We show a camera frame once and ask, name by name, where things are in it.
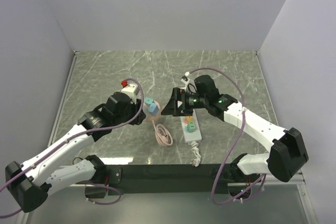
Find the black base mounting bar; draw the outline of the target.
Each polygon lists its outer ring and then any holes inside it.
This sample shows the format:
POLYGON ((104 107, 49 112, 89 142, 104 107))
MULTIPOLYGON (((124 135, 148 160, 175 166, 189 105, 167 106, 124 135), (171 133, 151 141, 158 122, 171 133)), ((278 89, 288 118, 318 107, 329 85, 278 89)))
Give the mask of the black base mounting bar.
POLYGON ((210 192, 220 164, 107 165, 108 185, 122 194, 210 192))

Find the round pink power socket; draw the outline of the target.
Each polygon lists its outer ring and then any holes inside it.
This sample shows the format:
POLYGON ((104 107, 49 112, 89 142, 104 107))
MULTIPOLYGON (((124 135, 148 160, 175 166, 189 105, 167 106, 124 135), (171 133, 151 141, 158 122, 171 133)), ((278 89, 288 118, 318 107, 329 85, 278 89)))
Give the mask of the round pink power socket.
POLYGON ((144 104, 143 111, 146 115, 145 121, 152 122, 161 116, 161 108, 157 101, 153 100, 150 105, 144 104))

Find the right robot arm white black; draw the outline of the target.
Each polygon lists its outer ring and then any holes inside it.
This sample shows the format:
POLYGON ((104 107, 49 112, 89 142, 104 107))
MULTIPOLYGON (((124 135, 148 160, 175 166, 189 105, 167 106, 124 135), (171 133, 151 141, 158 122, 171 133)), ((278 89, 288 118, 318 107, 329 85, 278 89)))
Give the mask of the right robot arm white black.
POLYGON ((194 80, 196 90, 175 87, 162 115, 191 116, 195 109, 208 113, 237 128, 259 142, 265 154, 241 154, 230 164, 226 174, 241 182, 251 174, 271 174, 288 182, 309 160, 302 134, 294 127, 289 130, 272 124, 228 94, 221 94, 209 75, 194 80))

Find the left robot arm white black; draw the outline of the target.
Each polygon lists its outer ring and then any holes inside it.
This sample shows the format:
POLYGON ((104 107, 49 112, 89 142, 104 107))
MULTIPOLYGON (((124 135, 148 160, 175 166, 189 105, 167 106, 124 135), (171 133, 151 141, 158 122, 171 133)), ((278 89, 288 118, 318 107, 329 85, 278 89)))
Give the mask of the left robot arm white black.
POLYGON ((40 207, 52 194, 76 183, 85 183, 109 190, 108 171, 96 155, 61 168, 61 164, 81 149, 97 142, 113 129, 125 125, 140 125, 145 118, 144 99, 137 92, 121 90, 111 95, 106 103, 95 107, 58 141, 36 156, 5 168, 5 188, 24 213, 40 207))

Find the blue charger plug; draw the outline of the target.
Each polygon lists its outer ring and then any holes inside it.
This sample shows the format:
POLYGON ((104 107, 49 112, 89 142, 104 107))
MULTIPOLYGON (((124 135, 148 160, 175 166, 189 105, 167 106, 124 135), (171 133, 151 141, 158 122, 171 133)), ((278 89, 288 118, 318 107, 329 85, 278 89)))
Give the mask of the blue charger plug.
POLYGON ((148 106, 148 112, 152 116, 156 116, 158 114, 159 110, 160 109, 155 102, 153 102, 150 106, 148 106))

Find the white multicolour power strip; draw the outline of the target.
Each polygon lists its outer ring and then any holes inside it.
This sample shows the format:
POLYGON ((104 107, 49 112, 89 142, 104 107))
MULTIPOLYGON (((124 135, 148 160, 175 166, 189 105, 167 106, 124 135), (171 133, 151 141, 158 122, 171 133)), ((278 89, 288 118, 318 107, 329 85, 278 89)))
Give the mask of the white multicolour power strip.
POLYGON ((189 144, 202 140, 202 135, 195 111, 193 111, 193 115, 191 116, 181 117, 181 126, 185 143, 189 144))

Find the teal charger plug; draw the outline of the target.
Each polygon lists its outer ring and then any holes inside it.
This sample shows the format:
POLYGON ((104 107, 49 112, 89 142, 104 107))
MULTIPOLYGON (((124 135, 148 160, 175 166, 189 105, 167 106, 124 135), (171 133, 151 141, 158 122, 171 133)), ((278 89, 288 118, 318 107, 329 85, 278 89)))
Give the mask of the teal charger plug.
POLYGON ((150 106, 153 102, 154 102, 154 100, 151 97, 145 97, 145 99, 144 99, 144 104, 146 106, 150 106))

